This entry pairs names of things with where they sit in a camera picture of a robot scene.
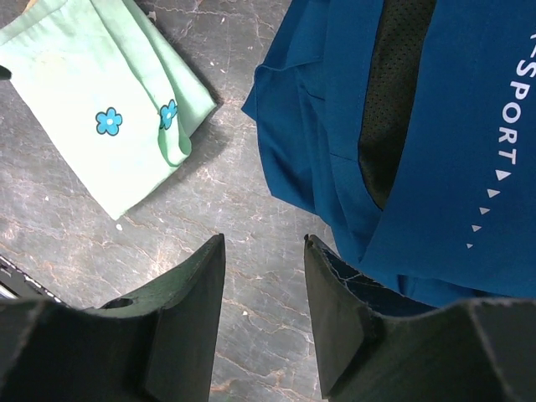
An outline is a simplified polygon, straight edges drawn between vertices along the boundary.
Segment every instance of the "blue flower print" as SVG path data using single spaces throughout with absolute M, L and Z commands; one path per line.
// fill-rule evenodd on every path
M 171 127 L 173 123 L 173 118 L 177 115 L 177 104 L 175 100 L 171 99 L 168 105 L 162 106 L 160 109 L 160 128 L 165 128 L 166 130 Z
M 104 111 L 97 113 L 95 119 L 99 123 L 97 132 L 101 135 L 108 133 L 112 137 L 117 135 L 119 126 L 123 123 L 123 117 L 116 112 L 115 107 L 109 107 L 106 113 Z

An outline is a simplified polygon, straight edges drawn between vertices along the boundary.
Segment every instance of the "gray marble floor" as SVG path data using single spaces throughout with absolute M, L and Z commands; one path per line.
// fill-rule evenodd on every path
M 1 0 L 0 27 L 27 1 Z M 269 195 L 254 122 L 240 112 L 288 0 L 139 4 L 221 107 L 194 135 L 184 166 L 115 222 L 11 85 L 0 83 L 0 254 L 69 304 L 99 306 L 185 260 L 210 235 L 225 233 L 211 400 L 320 400 L 302 239 L 315 233 L 331 243 L 331 235 L 320 219 Z

